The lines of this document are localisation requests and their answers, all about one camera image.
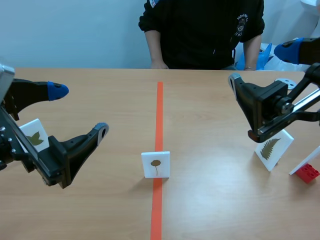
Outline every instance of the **person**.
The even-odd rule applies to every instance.
[[[245,70],[256,69],[264,0],[147,0],[144,8],[152,69],[232,69],[239,42]]]

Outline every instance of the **orange tape line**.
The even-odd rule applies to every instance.
[[[164,83],[159,81],[156,93],[155,151],[163,151]],[[162,178],[153,179],[150,240],[162,239]]]

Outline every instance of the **leaf picture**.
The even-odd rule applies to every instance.
[[[261,156],[268,160],[270,158],[270,155],[272,154],[272,151],[274,149],[274,146],[276,145],[276,143],[280,140],[281,138],[274,138],[274,139],[271,139],[269,141],[267,141],[262,150],[260,151],[261,153]]]
[[[159,166],[161,164],[161,161],[159,160],[153,160],[151,162],[151,166],[154,166],[155,167],[155,170],[156,170],[156,175],[158,176],[158,169],[157,169],[157,166]]]
[[[42,144],[44,141],[40,139],[40,133],[37,131],[33,136],[26,136],[33,146]]]

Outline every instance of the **white wall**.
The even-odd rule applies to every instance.
[[[148,68],[138,27],[146,0],[2,0],[0,61],[14,67]],[[263,42],[308,37],[300,0],[264,0]]]

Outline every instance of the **white card stand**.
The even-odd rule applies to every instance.
[[[294,138],[286,130],[282,130],[267,141],[259,143],[255,153],[270,172],[293,141]]]
[[[144,177],[147,179],[170,177],[170,152],[156,151],[141,154]]]
[[[38,118],[22,125],[20,129],[38,152],[49,147],[48,135]],[[19,143],[24,152],[27,153],[28,151],[25,149],[23,144],[20,141]]]
[[[298,171],[300,168],[302,168],[304,165],[311,162],[313,159],[315,159],[320,154],[320,146],[318,146],[309,156],[306,157],[298,166],[296,166],[289,174],[292,175],[296,171]]]

